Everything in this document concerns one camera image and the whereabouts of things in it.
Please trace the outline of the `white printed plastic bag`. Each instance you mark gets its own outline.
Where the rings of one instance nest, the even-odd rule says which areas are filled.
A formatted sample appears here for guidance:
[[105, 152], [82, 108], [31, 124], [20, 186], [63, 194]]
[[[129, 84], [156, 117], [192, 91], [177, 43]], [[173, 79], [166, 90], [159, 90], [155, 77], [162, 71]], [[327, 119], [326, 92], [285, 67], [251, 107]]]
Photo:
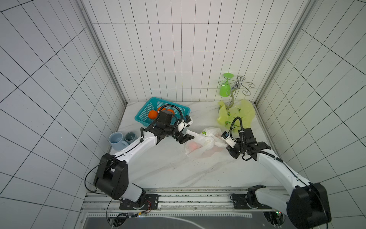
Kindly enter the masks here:
[[186, 133], [194, 137], [185, 145], [185, 155], [191, 158], [210, 157], [216, 152], [223, 151], [227, 146], [221, 137], [222, 130], [216, 127], [205, 128], [201, 133], [191, 130], [187, 130]]

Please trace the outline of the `green plastic bag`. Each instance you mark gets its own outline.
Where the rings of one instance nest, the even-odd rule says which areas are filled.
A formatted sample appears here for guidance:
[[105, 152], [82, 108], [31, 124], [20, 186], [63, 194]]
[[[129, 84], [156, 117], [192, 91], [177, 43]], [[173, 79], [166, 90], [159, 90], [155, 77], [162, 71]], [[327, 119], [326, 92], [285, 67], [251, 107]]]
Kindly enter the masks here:
[[243, 128], [251, 127], [251, 123], [255, 117], [255, 109], [249, 101], [241, 100], [240, 103], [231, 108], [227, 108], [223, 101], [220, 101], [218, 104], [219, 116], [217, 118], [217, 122], [219, 125], [229, 129], [232, 121], [236, 117], [240, 117]]

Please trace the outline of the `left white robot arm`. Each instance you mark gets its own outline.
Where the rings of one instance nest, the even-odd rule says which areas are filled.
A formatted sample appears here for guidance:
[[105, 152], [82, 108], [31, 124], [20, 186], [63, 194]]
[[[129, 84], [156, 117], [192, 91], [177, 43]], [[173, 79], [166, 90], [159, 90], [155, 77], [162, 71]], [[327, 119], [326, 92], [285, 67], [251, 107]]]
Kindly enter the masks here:
[[179, 113], [177, 118], [168, 110], [158, 112], [148, 127], [140, 129], [140, 138], [113, 155], [105, 154], [97, 167], [93, 185], [114, 200], [127, 200], [135, 208], [142, 208], [146, 191], [129, 180], [129, 165], [167, 136], [180, 144], [194, 139], [194, 136], [183, 133], [184, 128], [193, 123], [191, 117]]

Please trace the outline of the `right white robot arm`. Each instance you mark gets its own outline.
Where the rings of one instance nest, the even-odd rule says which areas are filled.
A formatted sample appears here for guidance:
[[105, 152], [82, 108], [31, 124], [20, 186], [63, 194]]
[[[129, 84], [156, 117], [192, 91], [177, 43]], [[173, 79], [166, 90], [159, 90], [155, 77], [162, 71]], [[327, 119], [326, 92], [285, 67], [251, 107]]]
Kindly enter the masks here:
[[232, 194], [233, 202], [250, 209], [271, 207], [286, 215], [298, 229], [311, 229], [331, 222], [331, 212], [326, 188], [312, 183], [295, 172], [265, 142], [258, 142], [250, 128], [240, 129], [234, 139], [231, 132], [223, 132], [230, 155], [237, 159], [248, 156], [263, 165], [281, 182], [287, 194], [278, 194], [264, 185], [249, 187], [245, 195]]

